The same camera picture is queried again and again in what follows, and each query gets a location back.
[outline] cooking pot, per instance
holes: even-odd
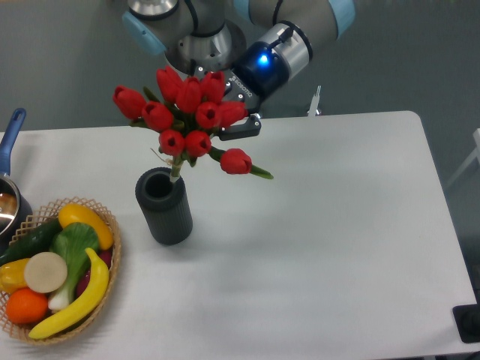
[[[25,221],[32,214],[30,204],[10,179],[10,158],[17,135],[26,117],[24,109],[16,109],[0,142],[0,255]]]

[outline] blue light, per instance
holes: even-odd
[[[266,54],[263,54],[258,58],[258,65],[265,67],[268,64],[270,64],[270,59]]]

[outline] gray floor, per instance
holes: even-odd
[[[263,115],[302,116],[317,85],[327,115],[412,110],[444,185],[480,128],[480,1],[357,5],[352,28],[266,101]],[[0,1],[0,131],[16,107],[28,111],[25,130],[125,125],[113,89],[155,88],[165,65],[127,36],[125,8],[126,0]],[[263,33],[228,17],[249,44]],[[480,264],[479,185],[480,171],[446,194],[469,269]]]

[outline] yellow bell pepper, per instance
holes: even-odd
[[[84,205],[75,203],[65,205],[58,212],[58,221],[63,228],[72,223],[84,223],[93,227],[97,233],[101,250],[108,250],[113,245],[113,235],[110,228],[95,211]]]
[[[85,249],[90,258],[90,281],[87,288],[77,300],[65,309],[54,313],[37,324],[29,333],[31,339],[44,339],[69,328],[86,317],[100,303],[107,291],[109,270],[107,264],[95,253],[93,249]]]
[[[30,259],[8,262],[0,268],[0,291],[13,293],[15,290],[27,287],[23,270]]]

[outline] black vase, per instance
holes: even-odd
[[[163,245],[185,240],[194,225],[183,178],[170,182],[171,169],[157,167],[140,176],[135,197],[154,239]]]

